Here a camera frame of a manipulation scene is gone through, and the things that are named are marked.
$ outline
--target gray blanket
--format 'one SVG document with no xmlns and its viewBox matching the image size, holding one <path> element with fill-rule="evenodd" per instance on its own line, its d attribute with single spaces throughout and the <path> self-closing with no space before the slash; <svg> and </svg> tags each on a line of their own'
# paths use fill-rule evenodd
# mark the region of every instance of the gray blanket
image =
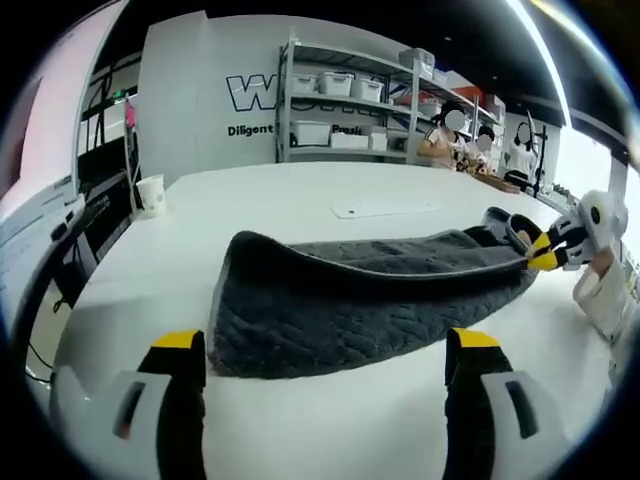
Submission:
<svg viewBox="0 0 640 480">
<path fill-rule="evenodd" d="M 523 246 L 506 227 L 494 221 L 427 238 L 293 246 L 241 232 L 216 288 L 209 358 L 221 375 L 291 378 L 444 339 L 533 283 Z"/>
</svg>

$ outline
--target white cup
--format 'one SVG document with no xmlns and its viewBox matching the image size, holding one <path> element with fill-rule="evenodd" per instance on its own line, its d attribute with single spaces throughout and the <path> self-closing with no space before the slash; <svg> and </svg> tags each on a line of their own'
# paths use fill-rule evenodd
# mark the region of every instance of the white cup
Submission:
<svg viewBox="0 0 640 480">
<path fill-rule="evenodd" d="M 167 211 L 164 194 L 164 175 L 153 175 L 136 183 L 142 207 L 149 217 L 159 217 Z"/>
</svg>

